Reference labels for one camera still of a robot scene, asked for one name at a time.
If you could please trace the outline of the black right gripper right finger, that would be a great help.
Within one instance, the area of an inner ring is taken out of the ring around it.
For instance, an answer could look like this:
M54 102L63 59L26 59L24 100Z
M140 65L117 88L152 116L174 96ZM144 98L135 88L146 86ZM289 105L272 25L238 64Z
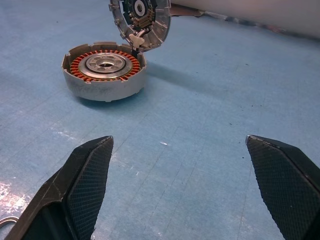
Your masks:
M257 135L245 140L260 194L285 240L320 240L320 168L299 148Z

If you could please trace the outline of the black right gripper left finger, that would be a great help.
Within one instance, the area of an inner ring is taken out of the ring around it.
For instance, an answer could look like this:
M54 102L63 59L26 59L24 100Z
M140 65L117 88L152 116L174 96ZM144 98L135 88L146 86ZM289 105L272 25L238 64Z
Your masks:
M76 147L37 191L4 240L91 240L106 193L114 139Z

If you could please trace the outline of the silver ring motor housing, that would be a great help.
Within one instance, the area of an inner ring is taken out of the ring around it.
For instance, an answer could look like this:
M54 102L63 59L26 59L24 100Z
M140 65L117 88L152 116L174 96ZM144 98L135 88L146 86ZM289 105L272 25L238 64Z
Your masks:
M0 219L0 229L3 228L7 224L15 224L19 220L16 216L8 216Z

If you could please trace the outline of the copper wound stator disc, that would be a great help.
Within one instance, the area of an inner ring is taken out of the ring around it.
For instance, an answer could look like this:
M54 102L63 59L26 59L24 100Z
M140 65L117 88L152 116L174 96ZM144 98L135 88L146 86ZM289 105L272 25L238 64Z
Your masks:
M62 71L69 90L77 97L112 102L137 94L147 80L142 53L133 55L128 44L95 42L68 51Z

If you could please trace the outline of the dark toothed rotor disc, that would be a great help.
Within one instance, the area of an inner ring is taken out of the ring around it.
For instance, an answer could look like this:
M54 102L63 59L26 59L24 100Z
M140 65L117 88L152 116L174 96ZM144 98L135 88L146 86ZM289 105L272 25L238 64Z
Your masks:
M137 52L160 47L171 26L170 0L110 0L120 36Z

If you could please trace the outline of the blue table cover sheet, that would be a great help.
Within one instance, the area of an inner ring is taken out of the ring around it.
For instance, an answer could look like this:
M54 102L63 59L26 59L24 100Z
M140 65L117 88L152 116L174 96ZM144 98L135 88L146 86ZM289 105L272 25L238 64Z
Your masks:
M245 141L279 140L320 167L320 42L174 17L145 54L144 89L97 102L71 94L61 65L98 41L122 42L108 0L0 0L0 219L111 135L96 240L284 240Z

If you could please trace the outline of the white backdrop sheet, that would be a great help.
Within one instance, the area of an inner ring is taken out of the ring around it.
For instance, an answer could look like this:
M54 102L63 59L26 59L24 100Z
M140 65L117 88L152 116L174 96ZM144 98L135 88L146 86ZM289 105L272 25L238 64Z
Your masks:
M320 38L320 0L171 0L171 2Z

